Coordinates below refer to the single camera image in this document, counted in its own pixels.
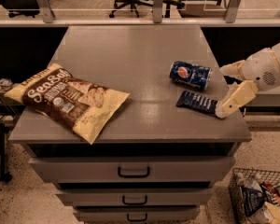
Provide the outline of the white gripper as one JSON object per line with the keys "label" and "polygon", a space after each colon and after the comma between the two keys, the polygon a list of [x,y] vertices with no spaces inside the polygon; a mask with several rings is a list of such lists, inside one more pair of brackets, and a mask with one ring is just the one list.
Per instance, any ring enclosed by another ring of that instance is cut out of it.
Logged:
{"label": "white gripper", "polygon": [[246,60],[223,65],[219,70],[223,76],[240,81],[249,79],[230,85],[227,95],[217,102],[216,115],[224,119],[252,101],[259,89],[267,91],[280,86],[280,48],[262,49]]}

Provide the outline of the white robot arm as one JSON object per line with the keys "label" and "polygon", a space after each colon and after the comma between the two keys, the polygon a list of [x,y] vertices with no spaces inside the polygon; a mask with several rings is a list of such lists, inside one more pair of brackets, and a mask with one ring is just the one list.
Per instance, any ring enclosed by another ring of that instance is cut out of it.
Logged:
{"label": "white robot arm", "polygon": [[227,95],[217,103],[216,115],[224,119],[251,102],[259,91],[280,87],[280,43],[261,49],[245,60],[224,65],[220,72],[241,81],[232,83]]}

